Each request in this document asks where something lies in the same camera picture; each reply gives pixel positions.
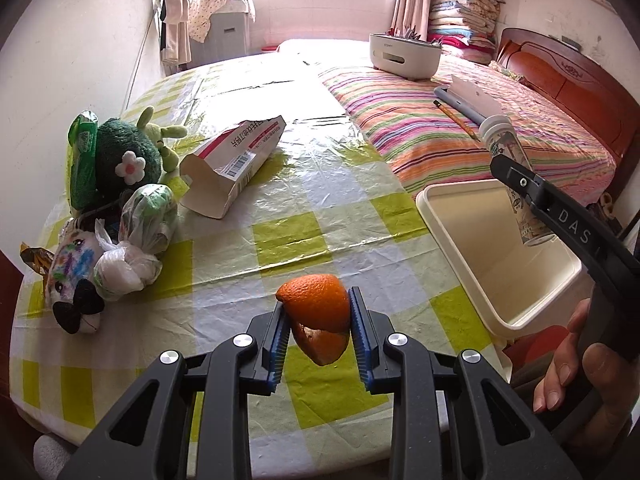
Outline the green checkered plastic tablecloth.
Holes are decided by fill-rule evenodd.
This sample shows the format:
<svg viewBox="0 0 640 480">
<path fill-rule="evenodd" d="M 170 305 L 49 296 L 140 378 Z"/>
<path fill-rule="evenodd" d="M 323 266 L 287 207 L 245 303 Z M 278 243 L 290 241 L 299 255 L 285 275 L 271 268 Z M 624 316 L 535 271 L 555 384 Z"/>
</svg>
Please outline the green checkered plastic tablecloth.
<svg viewBox="0 0 640 480">
<path fill-rule="evenodd" d="M 280 116 L 272 155 L 224 218 L 181 209 L 163 270 L 109 304 L 93 334 L 69 335 L 26 278 L 10 347 L 10 395 L 37 425 L 80 442 L 160 352 L 212 350 L 270 311 L 297 275 L 331 273 L 427 348 L 500 358 L 411 196 L 359 131 L 345 92 L 400 81 L 370 68 L 324 68 L 267 55 L 171 76 L 126 110 L 183 122 L 189 151 L 247 118 Z"/>
</svg>

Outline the gold snack wrapper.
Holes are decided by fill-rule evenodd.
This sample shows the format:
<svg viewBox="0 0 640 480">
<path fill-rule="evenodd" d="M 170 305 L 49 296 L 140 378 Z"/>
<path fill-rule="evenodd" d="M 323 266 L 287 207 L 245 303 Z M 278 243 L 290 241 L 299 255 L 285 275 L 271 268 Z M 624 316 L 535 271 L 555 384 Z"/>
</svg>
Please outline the gold snack wrapper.
<svg viewBox="0 0 640 480">
<path fill-rule="evenodd" d="M 26 266 L 41 276 L 48 274 L 54 258 L 50 250 L 42 247 L 30 247 L 26 243 L 21 244 L 20 256 Z"/>
</svg>

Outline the white crumpled plastic bag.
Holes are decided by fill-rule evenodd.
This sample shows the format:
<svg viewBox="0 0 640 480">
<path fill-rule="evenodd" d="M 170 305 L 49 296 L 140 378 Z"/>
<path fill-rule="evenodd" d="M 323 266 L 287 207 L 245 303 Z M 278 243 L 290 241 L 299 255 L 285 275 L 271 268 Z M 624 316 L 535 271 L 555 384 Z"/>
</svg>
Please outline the white crumpled plastic bag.
<svg viewBox="0 0 640 480">
<path fill-rule="evenodd" d="M 108 236 L 103 219 L 96 220 L 94 234 L 103 254 L 93 267 L 93 283 L 106 301 L 140 292 L 160 276 L 163 265 L 145 251 L 150 237 L 142 222 L 132 229 L 125 228 L 125 237 L 117 244 Z"/>
</svg>

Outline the pink curtain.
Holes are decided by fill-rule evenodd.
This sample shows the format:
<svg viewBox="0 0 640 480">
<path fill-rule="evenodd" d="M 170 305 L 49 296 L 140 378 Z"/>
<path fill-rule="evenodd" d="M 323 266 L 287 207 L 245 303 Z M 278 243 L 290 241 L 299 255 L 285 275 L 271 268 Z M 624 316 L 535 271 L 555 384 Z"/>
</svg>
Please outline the pink curtain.
<svg viewBox="0 0 640 480">
<path fill-rule="evenodd" d="M 395 0 L 390 29 L 397 36 L 413 30 L 421 40 L 427 38 L 432 0 Z"/>
<path fill-rule="evenodd" d="M 160 58 L 168 66 L 191 61 L 189 0 L 160 0 Z"/>
</svg>

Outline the yellow pencil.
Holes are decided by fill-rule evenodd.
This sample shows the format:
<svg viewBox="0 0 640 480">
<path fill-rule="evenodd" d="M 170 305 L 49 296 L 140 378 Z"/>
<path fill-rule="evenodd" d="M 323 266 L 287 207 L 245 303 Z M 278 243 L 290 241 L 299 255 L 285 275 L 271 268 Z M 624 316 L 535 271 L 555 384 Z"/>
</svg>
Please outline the yellow pencil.
<svg viewBox="0 0 640 480">
<path fill-rule="evenodd" d="M 439 100 L 433 101 L 434 105 L 444 113 L 449 119 L 451 119 L 458 127 L 460 127 L 471 139 L 476 142 L 480 142 L 480 139 L 474 133 L 474 131 L 463 121 L 461 120 L 449 107 L 446 107 L 445 104 L 442 104 Z"/>
</svg>

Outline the white plastic trash bin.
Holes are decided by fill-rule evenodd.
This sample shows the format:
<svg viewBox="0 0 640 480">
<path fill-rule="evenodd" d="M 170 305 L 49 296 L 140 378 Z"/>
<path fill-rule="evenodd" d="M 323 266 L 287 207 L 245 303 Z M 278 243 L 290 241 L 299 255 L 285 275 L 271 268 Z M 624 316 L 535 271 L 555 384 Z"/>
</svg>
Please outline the white plastic trash bin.
<svg viewBox="0 0 640 480">
<path fill-rule="evenodd" d="M 527 247 L 497 180 L 434 184 L 418 211 L 488 330 L 502 339 L 565 325 L 593 280 L 558 239 Z"/>
</svg>

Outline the white red cardboard box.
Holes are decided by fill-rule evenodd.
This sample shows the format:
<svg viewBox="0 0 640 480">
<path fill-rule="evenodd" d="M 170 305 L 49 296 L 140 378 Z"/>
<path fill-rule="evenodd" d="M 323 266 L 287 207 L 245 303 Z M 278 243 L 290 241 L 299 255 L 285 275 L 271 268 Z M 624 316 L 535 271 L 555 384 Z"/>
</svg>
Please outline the white red cardboard box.
<svg viewBox="0 0 640 480">
<path fill-rule="evenodd" d="M 184 156 L 179 171 L 188 190 L 181 205 L 208 218 L 224 218 L 277 147 L 285 126 L 282 116 L 244 120 Z"/>
</svg>

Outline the pink left curtain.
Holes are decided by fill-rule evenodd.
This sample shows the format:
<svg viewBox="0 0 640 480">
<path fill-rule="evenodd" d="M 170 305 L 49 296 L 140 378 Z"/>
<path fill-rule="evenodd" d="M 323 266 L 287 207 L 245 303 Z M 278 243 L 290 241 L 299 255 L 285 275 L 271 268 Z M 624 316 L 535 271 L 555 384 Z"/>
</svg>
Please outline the pink left curtain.
<svg viewBox="0 0 640 480">
<path fill-rule="evenodd" d="M 160 0 L 160 58 L 168 66 L 191 61 L 189 0 Z"/>
</svg>

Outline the striped colourful bed sheet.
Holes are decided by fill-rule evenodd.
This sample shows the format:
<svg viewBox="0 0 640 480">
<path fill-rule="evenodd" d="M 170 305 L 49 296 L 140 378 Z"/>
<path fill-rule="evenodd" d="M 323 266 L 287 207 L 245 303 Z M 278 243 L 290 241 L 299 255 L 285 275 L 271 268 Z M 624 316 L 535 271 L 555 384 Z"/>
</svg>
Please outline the striped colourful bed sheet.
<svg viewBox="0 0 640 480">
<path fill-rule="evenodd" d="M 398 177 L 416 195 L 427 185 L 489 178 L 489 152 L 433 103 L 451 77 L 497 100 L 535 172 L 583 205 L 612 182 L 616 163 L 583 126 L 524 84 L 444 55 L 431 80 L 412 81 L 366 66 L 323 67 L 319 77 Z"/>
</svg>

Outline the green avocado plush toy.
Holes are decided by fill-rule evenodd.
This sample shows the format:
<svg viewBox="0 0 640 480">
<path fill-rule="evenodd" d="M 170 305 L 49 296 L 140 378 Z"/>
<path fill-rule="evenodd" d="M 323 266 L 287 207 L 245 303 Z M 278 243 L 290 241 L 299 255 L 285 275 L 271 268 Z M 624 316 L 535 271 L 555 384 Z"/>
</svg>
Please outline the green avocado plush toy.
<svg viewBox="0 0 640 480">
<path fill-rule="evenodd" d="M 166 140 L 182 139 L 182 125 L 152 122 L 154 108 L 145 107 L 137 122 L 111 118 L 96 130 L 96 190 L 91 209 L 111 205 L 126 192 L 160 182 L 163 172 L 177 169 L 179 157 Z"/>
</svg>

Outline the red wooden headboard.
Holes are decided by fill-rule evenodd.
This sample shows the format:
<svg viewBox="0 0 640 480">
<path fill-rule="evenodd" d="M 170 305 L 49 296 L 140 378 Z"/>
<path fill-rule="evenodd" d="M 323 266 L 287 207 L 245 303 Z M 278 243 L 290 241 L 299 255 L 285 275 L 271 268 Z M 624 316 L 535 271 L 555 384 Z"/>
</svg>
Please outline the red wooden headboard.
<svg viewBox="0 0 640 480">
<path fill-rule="evenodd" d="M 599 64 L 561 41 L 508 27 L 497 63 L 553 102 L 591 133 L 613 156 L 616 170 L 606 192 L 619 198 L 639 162 L 640 106 Z"/>
</svg>

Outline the blue white pencil case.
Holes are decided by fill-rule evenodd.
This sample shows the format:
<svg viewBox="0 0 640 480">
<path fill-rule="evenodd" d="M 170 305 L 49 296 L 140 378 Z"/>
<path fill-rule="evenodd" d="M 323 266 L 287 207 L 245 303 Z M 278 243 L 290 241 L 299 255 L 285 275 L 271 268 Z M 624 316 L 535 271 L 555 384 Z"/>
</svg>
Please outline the blue white pencil case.
<svg viewBox="0 0 640 480">
<path fill-rule="evenodd" d="M 434 95 L 440 102 L 450 105 L 478 126 L 488 117 L 503 114 L 497 100 L 477 84 L 457 76 L 451 77 L 450 84 L 436 87 Z"/>
</svg>

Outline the orange peel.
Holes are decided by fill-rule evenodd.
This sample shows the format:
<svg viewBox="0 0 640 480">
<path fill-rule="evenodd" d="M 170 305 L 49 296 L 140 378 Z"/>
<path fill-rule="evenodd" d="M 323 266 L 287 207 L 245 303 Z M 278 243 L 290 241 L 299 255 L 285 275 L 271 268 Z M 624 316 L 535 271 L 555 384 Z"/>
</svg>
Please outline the orange peel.
<svg viewBox="0 0 640 480">
<path fill-rule="evenodd" d="M 296 344 L 312 362 L 326 366 L 348 346 L 350 303 L 347 290 L 333 274 L 292 278 L 276 292 Z"/>
</svg>

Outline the green plastic snack bag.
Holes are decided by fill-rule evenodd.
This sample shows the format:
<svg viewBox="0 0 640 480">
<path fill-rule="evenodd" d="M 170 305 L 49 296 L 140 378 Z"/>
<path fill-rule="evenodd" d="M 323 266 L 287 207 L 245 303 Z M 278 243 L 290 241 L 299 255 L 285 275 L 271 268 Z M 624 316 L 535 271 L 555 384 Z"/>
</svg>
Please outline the green plastic snack bag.
<svg viewBox="0 0 640 480">
<path fill-rule="evenodd" d="M 67 133 L 68 198 L 73 209 L 81 210 L 96 192 L 96 140 L 98 118 L 91 110 L 76 116 Z"/>
</svg>

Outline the white oval pen holder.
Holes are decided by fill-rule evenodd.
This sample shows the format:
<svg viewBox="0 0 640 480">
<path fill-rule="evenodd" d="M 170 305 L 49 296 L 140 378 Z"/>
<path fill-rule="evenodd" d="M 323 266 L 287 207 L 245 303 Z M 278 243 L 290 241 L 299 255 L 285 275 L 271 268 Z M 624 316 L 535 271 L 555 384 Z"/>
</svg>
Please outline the white oval pen holder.
<svg viewBox="0 0 640 480">
<path fill-rule="evenodd" d="M 442 54 L 439 44 L 383 34 L 371 34 L 369 47 L 375 68 L 410 80 L 434 76 Z"/>
</svg>

